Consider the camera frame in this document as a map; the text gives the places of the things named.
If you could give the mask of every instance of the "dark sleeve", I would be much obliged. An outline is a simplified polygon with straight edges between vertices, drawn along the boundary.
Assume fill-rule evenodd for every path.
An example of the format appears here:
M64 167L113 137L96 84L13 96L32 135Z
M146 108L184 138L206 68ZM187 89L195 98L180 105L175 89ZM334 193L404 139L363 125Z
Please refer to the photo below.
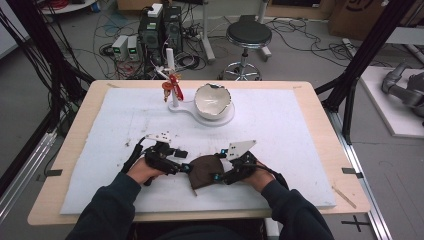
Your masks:
M131 177L119 173L109 186L97 190L66 239L125 239L140 189Z
M272 209L272 219L283 224L280 239L334 239L321 213L297 190L289 191L274 180L261 194Z

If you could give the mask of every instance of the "power supply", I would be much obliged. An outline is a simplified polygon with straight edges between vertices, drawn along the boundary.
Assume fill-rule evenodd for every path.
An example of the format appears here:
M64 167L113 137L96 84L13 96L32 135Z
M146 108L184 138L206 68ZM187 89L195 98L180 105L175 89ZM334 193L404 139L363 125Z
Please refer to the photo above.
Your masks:
M166 31L166 42L174 53L183 51L181 7L169 6L164 9L163 21Z
M140 61L140 44L137 36L128 37L128 55L130 61Z
M128 36L121 35L119 38L113 43L112 50L115 55L115 59L117 61L125 61L128 57Z

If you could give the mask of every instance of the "bowl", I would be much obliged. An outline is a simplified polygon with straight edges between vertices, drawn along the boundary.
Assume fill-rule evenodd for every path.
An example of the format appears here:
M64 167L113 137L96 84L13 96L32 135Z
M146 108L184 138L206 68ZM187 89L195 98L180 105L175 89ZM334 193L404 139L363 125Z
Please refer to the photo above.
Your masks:
M200 116L208 120L218 120L228 114L231 95L224 86L207 83L197 89L194 103Z

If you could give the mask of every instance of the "red clamp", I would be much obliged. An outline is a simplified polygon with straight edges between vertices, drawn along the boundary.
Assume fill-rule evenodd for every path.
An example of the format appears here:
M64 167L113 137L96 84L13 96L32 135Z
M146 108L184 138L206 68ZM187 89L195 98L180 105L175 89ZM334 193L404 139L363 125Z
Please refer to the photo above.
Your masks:
M178 85L178 79L174 74L169 75L169 80L171 80L172 85L174 86L174 92L177 95L179 101L184 100L183 92L181 91L180 86Z

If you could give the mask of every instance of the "stool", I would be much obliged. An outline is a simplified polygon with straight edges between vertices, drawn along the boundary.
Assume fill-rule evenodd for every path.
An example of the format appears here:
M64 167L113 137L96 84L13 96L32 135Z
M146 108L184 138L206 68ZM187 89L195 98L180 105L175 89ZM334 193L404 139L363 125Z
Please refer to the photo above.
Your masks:
M227 39L236 46L243 47L240 62L231 63L218 76L218 79L227 80L262 80L258 68L247 63L248 50L260 49L271 42L271 30L257 21L238 21L232 23L227 29Z

